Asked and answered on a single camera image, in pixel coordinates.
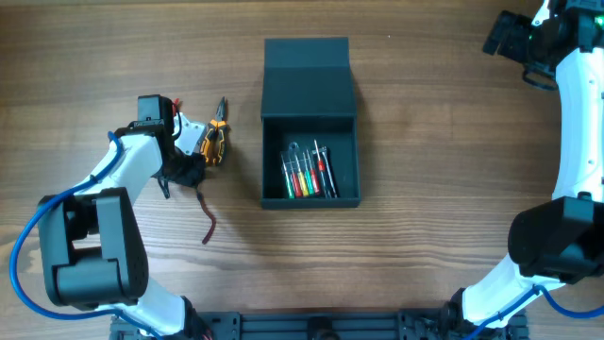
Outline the orange black pliers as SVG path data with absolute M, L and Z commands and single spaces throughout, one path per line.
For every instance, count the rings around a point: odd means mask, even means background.
M 217 107 L 214 118 L 206 125 L 202 135 L 200 153 L 205 158 L 206 166 L 218 166 L 225 160 L 227 150 L 227 100 L 223 96 Z

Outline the silver socket wrench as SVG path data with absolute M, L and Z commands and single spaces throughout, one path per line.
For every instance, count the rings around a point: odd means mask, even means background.
M 334 197 L 338 198 L 339 195 L 337 193 L 337 188 L 336 188 L 336 185 L 335 185 L 335 180 L 334 180 L 333 173 L 331 171 L 331 166 L 330 166 L 330 163 L 329 163 L 328 149 L 326 147 L 322 147 L 320 149 L 320 153 L 321 153 L 321 155 L 323 157 L 323 160 L 325 162 L 325 166 L 326 166 L 326 169 L 327 169 L 327 176 L 328 176 L 329 185 L 330 185 L 330 189 L 331 189 L 332 195 Z

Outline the black red screwdriver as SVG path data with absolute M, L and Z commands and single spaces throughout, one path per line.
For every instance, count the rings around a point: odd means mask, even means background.
M 331 198 L 332 197 L 331 191 L 327 185 L 327 172 L 326 172 L 325 164 L 321 158 L 321 153 L 319 151 L 316 140 L 314 140 L 314 144 L 315 144 L 315 154 L 316 154 L 316 158 L 317 158 L 317 168 L 319 170 L 319 177 L 321 179 L 321 183 L 323 186 L 324 195 L 325 195 L 325 198 Z

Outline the red handled snips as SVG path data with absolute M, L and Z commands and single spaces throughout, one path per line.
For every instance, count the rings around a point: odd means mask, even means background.
M 177 116 L 180 113 L 180 99 L 176 98 L 173 101 L 173 116 Z

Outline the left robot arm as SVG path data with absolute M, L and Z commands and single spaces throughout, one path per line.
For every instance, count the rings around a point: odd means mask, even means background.
M 46 294 L 81 313 L 116 312 L 156 339 L 210 339 L 212 331 L 185 297 L 149 276 L 133 205 L 155 179 L 165 196 L 174 183 L 197 188 L 204 128 L 181 115 L 178 101 L 138 99 L 135 121 L 113 131 L 109 151 L 70 194 L 48 195 L 37 223 Z

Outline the black box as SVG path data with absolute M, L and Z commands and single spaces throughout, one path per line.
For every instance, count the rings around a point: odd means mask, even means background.
M 346 38 L 268 39 L 264 45 L 262 182 L 265 210 L 356 208 L 361 202 L 357 100 Z M 291 142 L 328 149 L 338 198 L 288 199 L 279 153 Z

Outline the clear case of screwdrivers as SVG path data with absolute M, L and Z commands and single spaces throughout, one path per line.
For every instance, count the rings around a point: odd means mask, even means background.
M 288 199 L 316 198 L 322 194 L 315 158 L 308 148 L 291 142 L 279 153 L 279 159 Z

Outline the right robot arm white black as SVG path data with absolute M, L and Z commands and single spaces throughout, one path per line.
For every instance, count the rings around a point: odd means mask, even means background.
M 550 201 L 512 221 L 508 252 L 441 311 L 442 336 L 491 337 L 538 297 L 573 312 L 552 291 L 603 274 L 603 0 L 545 1 L 534 17 L 502 11 L 483 45 L 521 64 L 522 78 L 561 99 L 561 155 Z

